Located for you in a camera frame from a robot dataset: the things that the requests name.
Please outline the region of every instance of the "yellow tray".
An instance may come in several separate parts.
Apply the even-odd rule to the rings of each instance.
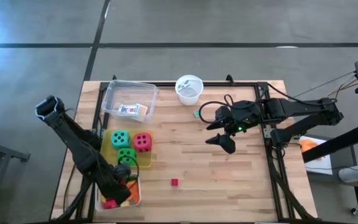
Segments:
[[[108,163],[112,165],[117,164],[117,150],[112,148],[111,134],[117,130],[118,129],[105,130],[102,140],[102,148],[100,149],[100,153],[102,154],[102,156],[107,160]],[[135,129],[120,129],[120,130],[126,130],[129,133],[129,136],[131,137],[129,142],[131,143],[132,149],[135,148],[133,138],[134,135],[137,133],[149,133],[152,138],[152,144],[153,144],[153,132],[151,131],[135,130]],[[152,165],[152,151],[153,151],[153,145],[149,152],[136,153],[136,162],[138,163],[139,168],[148,168]]]

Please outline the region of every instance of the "red dice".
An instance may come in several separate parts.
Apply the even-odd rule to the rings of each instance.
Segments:
[[[136,152],[150,152],[152,150],[152,137],[149,133],[138,133],[134,136]]]

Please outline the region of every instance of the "green dice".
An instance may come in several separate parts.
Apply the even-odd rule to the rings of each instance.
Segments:
[[[111,134],[111,145],[115,149],[129,147],[129,133],[125,130],[117,130]]]
[[[130,166],[136,166],[136,153],[135,149],[120,149],[117,153],[117,163],[126,163]]]

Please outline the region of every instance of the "wooden table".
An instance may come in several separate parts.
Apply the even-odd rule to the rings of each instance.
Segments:
[[[285,92],[283,81],[268,82]],[[75,121],[84,129],[91,129],[99,84],[83,84]],[[282,97],[272,89],[269,91],[272,98]],[[251,87],[205,87],[196,106],[183,106],[174,88],[162,87],[159,88],[153,120],[149,124],[121,121],[110,116],[108,128],[140,128],[154,132],[152,166],[140,171],[142,201],[138,207],[94,211],[93,221],[277,221],[260,127],[238,134],[234,138],[237,151],[232,155],[219,146],[204,143],[222,130],[205,130],[206,124],[195,118],[193,112],[207,101],[223,101],[227,93],[231,94],[234,101],[255,100],[254,89]],[[213,119],[217,107],[205,107],[203,117]],[[292,123],[293,120],[288,119],[279,128]],[[297,145],[291,144],[286,148],[284,161],[291,191],[302,206],[316,217],[308,176]],[[63,195],[72,167],[71,152],[67,150],[51,218],[62,214]],[[170,185],[170,179],[173,178],[179,179],[177,188]],[[76,170],[66,206],[77,194],[80,183],[81,174]],[[284,214],[287,214],[282,192],[280,198]]]

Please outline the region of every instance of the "gray concrete floor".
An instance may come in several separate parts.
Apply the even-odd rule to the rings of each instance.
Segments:
[[[0,43],[92,43],[103,0],[0,1]],[[355,0],[113,0],[101,42],[358,42]],[[59,96],[76,107],[90,49],[0,49],[0,144],[31,152],[12,161],[0,191],[0,223],[48,219],[65,147],[34,116]],[[284,80],[290,95],[350,72],[358,48],[99,49],[91,80]],[[324,96],[338,84],[301,99]],[[358,126],[358,95],[339,94],[345,119],[311,134],[334,137]],[[320,218],[358,223],[351,187],[311,181]]]

